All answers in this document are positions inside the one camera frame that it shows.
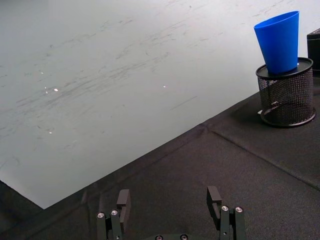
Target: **black mesh cup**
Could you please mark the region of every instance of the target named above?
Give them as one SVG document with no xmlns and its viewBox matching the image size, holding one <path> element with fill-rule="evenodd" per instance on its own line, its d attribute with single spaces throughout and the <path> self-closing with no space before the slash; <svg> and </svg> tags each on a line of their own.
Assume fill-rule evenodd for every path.
<svg viewBox="0 0 320 240">
<path fill-rule="evenodd" d="M 313 61 L 299 57 L 297 68 L 283 74 L 259 67 L 258 77 L 262 120 L 275 127 L 297 127 L 316 116 L 313 107 Z"/>
</svg>

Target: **black fabric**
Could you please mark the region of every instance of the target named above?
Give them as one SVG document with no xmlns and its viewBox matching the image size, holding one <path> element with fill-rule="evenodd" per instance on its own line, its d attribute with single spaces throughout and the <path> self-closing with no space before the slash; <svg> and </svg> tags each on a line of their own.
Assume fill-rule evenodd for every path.
<svg viewBox="0 0 320 240">
<path fill-rule="evenodd" d="M 313 105 L 320 114 L 320 87 Z M 261 121 L 259 94 L 208 121 L 214 133 L 320 190 L 320 118 L 296 128 L 273 128 Z"/>
<path fill-rule="evenodd" d="M 43 209 L 0 181 L 0 233 Z"/>
<path fill-rule="evenodd" d="M 319 97 L 314 100 L 320 111 Z M 245 209 L 249 240 L 320 239 L 319 168 L 314 169 L 319 120 L 272 128 L 257 116 L 259 102 L 253 95 L 0 239 L 97 239 L 96 214 L 109 213 L 120 189 L 128 188 L 132 207 L 125 239 L 190 233 L 217 240 L 206 206 L 208 185 L 217 186 L 225 204 Z"/>
</svg>

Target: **blue cup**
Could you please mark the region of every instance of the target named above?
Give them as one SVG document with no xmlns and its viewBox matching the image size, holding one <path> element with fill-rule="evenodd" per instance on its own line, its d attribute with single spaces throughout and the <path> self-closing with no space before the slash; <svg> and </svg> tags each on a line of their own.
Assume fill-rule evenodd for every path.
<svg viewBox="0 0 320 240">
<path fill-rule="evenodd" d="M 297 67 L 299 11 L 260 22 L 254 31 L 269 73 L 281 74 Z"/>
</svg>

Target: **metal mesh container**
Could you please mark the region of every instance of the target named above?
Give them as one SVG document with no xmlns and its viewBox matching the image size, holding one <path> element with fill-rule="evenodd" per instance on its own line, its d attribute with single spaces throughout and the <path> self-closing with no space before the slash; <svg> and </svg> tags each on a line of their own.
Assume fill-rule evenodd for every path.
<svg viewBox="0 0 320 240">
<path fill-rule="evenodd" d="M 297 127 L 316 116 L 313 107 L 313 61 L 299 57 L 296 69 L 278 75 L 266 65 L 256 70 L 262 120 L 275 127 Z"/>
</svg>

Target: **black box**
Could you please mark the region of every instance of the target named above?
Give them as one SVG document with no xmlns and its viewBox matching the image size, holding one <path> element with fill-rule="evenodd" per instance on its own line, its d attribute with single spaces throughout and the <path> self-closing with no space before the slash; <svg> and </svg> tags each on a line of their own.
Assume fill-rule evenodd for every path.
<svg viewBox="0 0 320 240">
<path fill-rule="evenodd" d="M 313 60 L 313 75 L 320 77 L 320 28 L 306 36 L 308 58 Z"/>
</svg>

